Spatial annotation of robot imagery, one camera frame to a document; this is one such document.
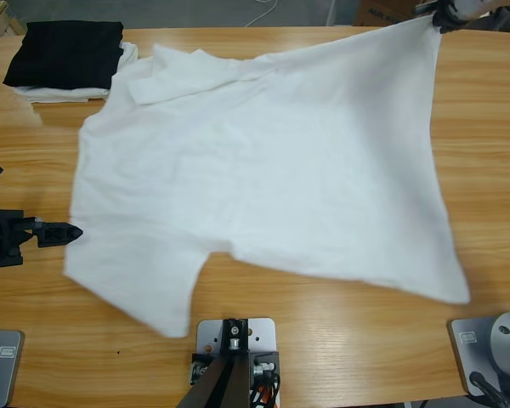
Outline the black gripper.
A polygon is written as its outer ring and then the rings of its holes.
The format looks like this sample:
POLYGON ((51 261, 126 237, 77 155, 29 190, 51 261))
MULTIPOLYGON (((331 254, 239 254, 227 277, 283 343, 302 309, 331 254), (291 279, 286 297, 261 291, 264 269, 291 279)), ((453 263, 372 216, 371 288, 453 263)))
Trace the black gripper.
POLYGON ((419 3, 414 7, 414 15, 431 14, 433 26, 440 34, 461 30, 466 26, 466 21, 458 17, 456 7, 452 1, 435 0, 419 3))
POLYGON ((0 209, 0 268, 23 264, 20 246, 33 237, 35 225, 40 248, 66 246, 83 235, 80 228, 66 222, 47 223, 26 218, 23 210, 0 209))

